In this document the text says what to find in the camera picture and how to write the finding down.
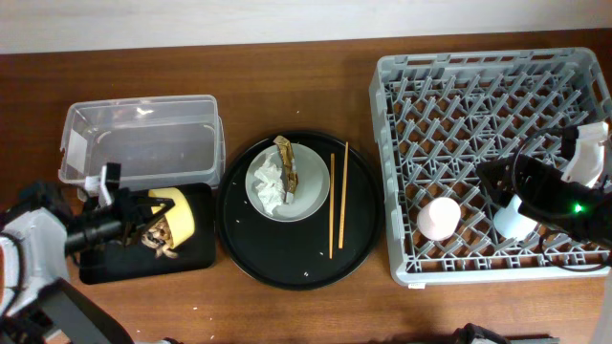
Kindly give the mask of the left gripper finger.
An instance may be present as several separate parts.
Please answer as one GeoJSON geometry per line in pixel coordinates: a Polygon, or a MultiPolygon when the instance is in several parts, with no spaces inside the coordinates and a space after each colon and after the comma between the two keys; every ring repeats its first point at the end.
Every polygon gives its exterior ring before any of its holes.
{"type": "Polygon", "coordinates": [[[140,214],[142,215],[142,220],[134,224],[134,231],[131,234],[131,243],[136,244],[141,242],[141,236],[144,232],[146,232],[150,227],[158,223],[160,220],[168,220],[168,213],[173,210],[174,206],[171,209],[163,209],[163,210],[149,210],[147,208],[143,208],[140,210],[140,214]]]}
{"type": "Polygon", "coordinates": [[[175,202],[172,198],[164,196],[151,196],[148,192],[139,191],[136,193],[136,205],[149,210],[171,209],[175,202]]]}

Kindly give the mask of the peanut shells food scraps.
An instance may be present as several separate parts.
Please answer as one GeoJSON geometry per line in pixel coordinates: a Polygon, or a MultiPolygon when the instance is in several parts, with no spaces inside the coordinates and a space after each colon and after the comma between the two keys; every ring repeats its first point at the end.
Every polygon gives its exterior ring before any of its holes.
{"type": "Polygon", "coordinates": [[[171,249],[173,244],[170,226],[167,220],[160,220],[141,236],[142,243],[155,251],[155,258],[165,256],[176,259],[178,254],[171,249]]]}

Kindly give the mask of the yellow bowl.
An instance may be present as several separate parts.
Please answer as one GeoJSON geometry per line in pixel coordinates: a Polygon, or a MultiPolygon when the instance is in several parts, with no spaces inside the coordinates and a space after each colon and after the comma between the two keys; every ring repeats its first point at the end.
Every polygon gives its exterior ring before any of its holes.
{"type": "Polygon", "coordinates": [[[168,220],[173,239],[171,249],[177,248],[195,232],[195,220],[186,196],[176,187],[150,189],[148,193],[151,196],[164,196],[174,200],[175,205],[168,213],[168,220]]]}

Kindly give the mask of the light blue plastic cup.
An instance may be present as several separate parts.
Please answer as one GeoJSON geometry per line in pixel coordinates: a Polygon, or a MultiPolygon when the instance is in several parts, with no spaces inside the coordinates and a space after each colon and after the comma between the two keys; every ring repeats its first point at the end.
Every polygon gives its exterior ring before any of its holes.
{"type": "Polygon", "coordinates": [[[496,232],[506,239],[522,241],[538,225],[538,222],[535,220],[518,212],[521,204],[521,199],[513,195],[510,202],[506,206],[500,207],[493,216],[493,225],[496,232]]]}

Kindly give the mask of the pink plastic cup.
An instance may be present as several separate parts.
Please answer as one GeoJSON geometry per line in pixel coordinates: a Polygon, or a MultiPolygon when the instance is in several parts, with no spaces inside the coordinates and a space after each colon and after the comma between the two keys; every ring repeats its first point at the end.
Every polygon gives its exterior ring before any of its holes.
{"type": "Polygon", "coordinates": [[[428,240],[444,241],[455,232],[460,219],[460,205],[451,198],[440,197],[419,211],[417,227],[428,240]]]}

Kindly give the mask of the white napkin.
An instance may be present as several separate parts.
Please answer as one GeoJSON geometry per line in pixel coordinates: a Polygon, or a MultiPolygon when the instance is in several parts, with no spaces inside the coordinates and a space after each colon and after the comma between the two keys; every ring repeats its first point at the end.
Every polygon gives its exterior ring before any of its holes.
{"type": "Polygon", "coordinates": [[[273,211],[284,204],[285,189],[282,181],[282,169],[273,162],[273,154],[266,156],[263,164],[254,172],[258,184],[255,186],[257,197],[266,214],[273,216],[273,211]]]}

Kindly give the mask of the gold foil wrapper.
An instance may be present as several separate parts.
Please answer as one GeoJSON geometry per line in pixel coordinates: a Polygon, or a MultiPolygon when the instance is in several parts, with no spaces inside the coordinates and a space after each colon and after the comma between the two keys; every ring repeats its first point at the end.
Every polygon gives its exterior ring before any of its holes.
{"type": "Polygon", "coordinates": [[[291,142],[283,136],[277,136],[273,140],[283,164],[285,203],[291,204],[295,198],[298,186],[298,175],[295,164],[295,154],[291,142]]]}

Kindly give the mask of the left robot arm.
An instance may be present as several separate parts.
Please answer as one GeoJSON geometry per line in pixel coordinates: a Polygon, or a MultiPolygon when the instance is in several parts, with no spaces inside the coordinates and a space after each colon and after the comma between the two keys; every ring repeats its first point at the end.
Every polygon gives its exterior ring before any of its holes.
{"type": "Polygon", "coordinates": [[[188,215],[176,188],[134,193],[118,179],[89,179],[99,205],[76,216],[60,186],[35,183],[1,214],[1,340],[44,343],[63,332],[73,343],[129,343],[125,328],[68,281],[66,259],[115,240],[141,237],[162,219],[188,215]]]}

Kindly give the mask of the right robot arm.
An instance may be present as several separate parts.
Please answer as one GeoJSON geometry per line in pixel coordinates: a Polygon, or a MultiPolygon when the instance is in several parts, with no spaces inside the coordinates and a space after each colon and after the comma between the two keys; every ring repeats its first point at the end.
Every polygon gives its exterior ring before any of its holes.
{"type": "Polygon", "coordinates": [[[611,248],[611,195],[577,182],[565,182],[561,172],[531,157],[482,162],[476,167],[482,188],[499,206],[516,196],[517,212],[548,228],[548,235],[565,234],[576,242],[611,248]]]}

